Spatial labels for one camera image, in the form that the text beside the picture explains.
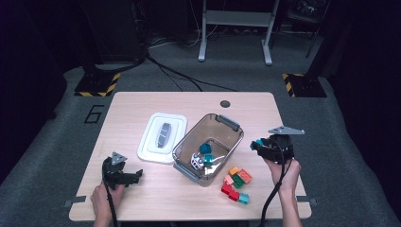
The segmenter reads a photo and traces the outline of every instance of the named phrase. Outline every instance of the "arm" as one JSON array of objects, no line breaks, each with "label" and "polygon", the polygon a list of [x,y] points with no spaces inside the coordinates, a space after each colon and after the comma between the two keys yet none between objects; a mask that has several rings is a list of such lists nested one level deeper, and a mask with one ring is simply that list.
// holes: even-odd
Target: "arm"
[{"label": "arm", "polygon": [[[281,175],[281,166],[267,159],[265,159],[265,162],[269,166],[274,184],[277,184]],[[278,191],[281,206],[283,209],[284,227],[302,226],[301,220],[299,218],[297,201],[295,200],[295,188],[297,186],[300,172],[301,165],[298,163],[298,161],[293,159]]]},{"label": "arm", "polygon": [[[109,187],[110,194],[113,197],[115,209],[120,205],[121,197],[124,192],[124,185],[119,185],[115,190]],[[92,205],[94,206],[95,222],[94,227],[108,227],[113,220],[112,211],[107,200],[107,191],[104,183],[95,187],[94,193],[91,196]]]}]

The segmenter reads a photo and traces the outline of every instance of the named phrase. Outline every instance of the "gray carpet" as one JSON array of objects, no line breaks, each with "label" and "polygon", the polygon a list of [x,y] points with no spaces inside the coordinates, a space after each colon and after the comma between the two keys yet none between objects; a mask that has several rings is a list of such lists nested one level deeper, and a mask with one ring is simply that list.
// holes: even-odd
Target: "gray carpet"
[{"label": "gray carpet", "polygon": [[[292,136],[292,140],[296,158],[303,166],[306,193],[319,205],[312,207],[312,216],[303,220],[304,226],[401,226],[375,174],[347,134],[327,80],[320,78],[327,98],[288,96],[282,74],[305,73],[319,44],[306,59],[310,41],[282,34],[271,51],[273,66],[266,66],[260,46],[262,38],[249,35],[209,41],[205,62],[198,62],[200,44],[191,48],[166,44],[150,48],[149,53],[158,62],[195,79],[240,92],[274,94],[284,124],[306,131],[306,135]],[[1,185],[0,226],[92,225],[71,221],[70,208],[62,204],[76,195],[113,96],[73,96],[82,75],[81,68],[65,73],[68,87],[56,109],[57,118],[47,121]],[[188,81],[175,81],[184,91],[198,91]],[[226,91],[205,84],[200,87],[206,92]],[[121,74],[113,94],[120,91],[180,89],[155,64],[145,61]],[[103,105],[96,108],[102,112],[99,122],[84,124],[93,105]],[[252,226],[256,224],[257,221],[251,222]],[[266,226],[281,224],[281,220],[271,220]]]}]

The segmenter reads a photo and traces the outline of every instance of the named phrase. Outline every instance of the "clear plastic container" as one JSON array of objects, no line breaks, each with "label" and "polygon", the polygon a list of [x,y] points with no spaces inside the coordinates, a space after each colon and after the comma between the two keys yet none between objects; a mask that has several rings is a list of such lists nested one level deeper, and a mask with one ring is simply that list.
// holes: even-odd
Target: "clear plastic container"
[{"label": "clear plastic container", "polygon": [[[235,121],[223,115],[207,114],[173,149],[174,167],[191,181],[208,186],[243,137],[244,131]],[[201,152],[200,147],[203,144],[208,144],[211,148],[207,155]]]}]

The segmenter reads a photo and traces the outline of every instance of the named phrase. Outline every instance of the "yellow black hazard tape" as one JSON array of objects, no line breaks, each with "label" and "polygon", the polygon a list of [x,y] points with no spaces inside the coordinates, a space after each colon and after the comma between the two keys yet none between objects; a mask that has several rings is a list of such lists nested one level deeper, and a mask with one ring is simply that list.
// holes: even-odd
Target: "yellow black hazard tape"
[{"label": "yellow black hazard tape", "polygon": [[118,82],[121,74],[116,74],[113,76],[110,86],[104,91],[76,91],[74,96],[110,96],[115,89],[115,85]]},{"label": "yellow black hazard tape", "polygon": [[295,97],[296,95],[294,93],[293,85],[289,81],[290,76],[303,77],[304,75],[303,74],[283,74],[284,83],[286,84],[286,88],[287,88],[287,92],[288,92],[289,96]]}]

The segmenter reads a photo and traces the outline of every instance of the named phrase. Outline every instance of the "wooden table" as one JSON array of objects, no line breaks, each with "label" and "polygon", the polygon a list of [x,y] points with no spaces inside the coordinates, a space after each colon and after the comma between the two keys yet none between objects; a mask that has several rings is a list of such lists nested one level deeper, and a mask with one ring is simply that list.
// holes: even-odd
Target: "wooden table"
[{"label": "wooden table", "polygon": [[[230,107],[221,107],[222,100],[228,100]],[[138,158],[140,140],[149,118],[155,113],[184,115],[188,120],[186,131],[206,114],[223,114],[239,123],[245,135],[214,182],[202,187],[191,182],[172,165],[143,162]],[[144,170],[139,184],[125,189],[123,200],[116,210],[118,220],[260,219],[273,183],[268,166],[255,150],[250,149],[250,143],[268,137],[269,129],[282,125],[270,93],[117,93],[78,189],[77,196],[86,196],[86,201],[73,204],[70,219],[95,219],[90,196],[101,182],[103,161],[113,151],[128,158],[124,172]],[[233,166],[244,168],[253,176],[249,184],[237,189],[249,194],[249,204],[232,201],[220,191],[223,178]],[[301,179],[296,195],[305,195]],[[308,203],[299,202],[298,209],[301,218],[310,217]],[[266,217],[283,217],[278,196],[271,202]]]}]

